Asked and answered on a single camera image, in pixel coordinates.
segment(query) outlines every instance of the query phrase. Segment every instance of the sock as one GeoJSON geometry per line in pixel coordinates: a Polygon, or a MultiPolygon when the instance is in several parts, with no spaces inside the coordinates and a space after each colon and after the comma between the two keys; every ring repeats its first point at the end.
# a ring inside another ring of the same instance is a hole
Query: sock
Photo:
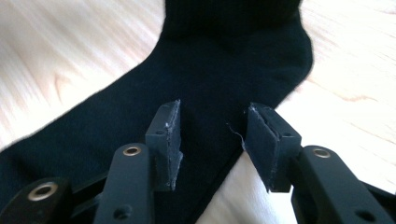
{"type": "Polygon", "coordinates": [[[308,74],[298,1],[167,0],[160,40],[135,69],[0,153],[0,209],[51,176],[72,186],[143,142],[157,109],[181,100],[183,161],[174,192],[155,193],[156,223],[194,223],[238,159],[250,102],[276,107],[308,74]]]}

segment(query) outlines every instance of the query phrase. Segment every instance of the light wood surface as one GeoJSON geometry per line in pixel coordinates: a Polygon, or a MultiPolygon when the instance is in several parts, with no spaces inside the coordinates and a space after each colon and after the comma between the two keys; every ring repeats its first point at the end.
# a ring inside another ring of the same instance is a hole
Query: light wood surface
{"type": "MultiPolygon", "coordinates": [[[[336,151],[361,180],[396,192],[396,2],[305,0],[309,78],[277,111],[303,145],[336,151]]],[[[0,148],[61,116],[141,63],[163,1],[0,2],[0,148]]],[[[243,154],[199,223],[292,223],[243,154]]]]}

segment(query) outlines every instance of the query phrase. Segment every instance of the fabric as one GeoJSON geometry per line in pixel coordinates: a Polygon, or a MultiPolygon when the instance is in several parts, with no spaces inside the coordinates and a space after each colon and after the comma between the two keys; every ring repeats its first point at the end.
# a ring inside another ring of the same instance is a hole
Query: fabric
{"type": "Polygon", "coordinates": [[[298,1],[168,0],[149,57],[43,130],[0,153],[0,209],[61,176],[76,186],[143,142],[160,105],[181,100],[177,190],[155,193],[157,223],[194,223],[233,167],[250,102],[276,107],[306,77],[312,52],[298,1]]]}

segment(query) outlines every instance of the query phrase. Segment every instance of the metal rivet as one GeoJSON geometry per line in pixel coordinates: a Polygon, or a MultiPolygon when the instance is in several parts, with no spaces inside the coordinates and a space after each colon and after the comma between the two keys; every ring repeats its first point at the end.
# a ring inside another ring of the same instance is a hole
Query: metal rivet
{"type": "Polygon", "coordinates": [[[313,150],[313,152],[314,152],[314,154],[315,154],[315,156],[317,156],[317,157],[321,157],[321,158],[330,158],[330,153],[328,152],[328,151],[326,151],[326,150],[323,150],[323,149],[321,149],[321,148],[315,148],[314,150],[313,150]]]}
{"type": "Polygon", "coordinates": [[[142,151],[140,147],[128,147],[123,150],[125,156],[135,156],[142,151]]]}
{"type": "Polygon", "coordinates": [[[41,201],[54,194],[57,189],[57,184],[55,184],[54,182],[47,182],[39,185],[38,187],[30,191],[27,198],[33,202],[41,201]]]}

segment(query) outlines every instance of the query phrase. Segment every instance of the wooden floor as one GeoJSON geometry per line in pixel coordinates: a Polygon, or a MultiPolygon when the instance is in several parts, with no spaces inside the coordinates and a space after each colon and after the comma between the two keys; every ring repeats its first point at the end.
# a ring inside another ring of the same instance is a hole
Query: wooden floor
{"type": "MultiPolygon", "coordinates": [[[[361,180],[396,192],[396,2],[305,0],[309,78],[277,109],[304,145],[336,151],[361,180]]],[[[162,0],[0,2],[0,148],[61,116],[141,63],[162,0]]],[[[292,223],[243,154],[199,223],[292,223]]]]}

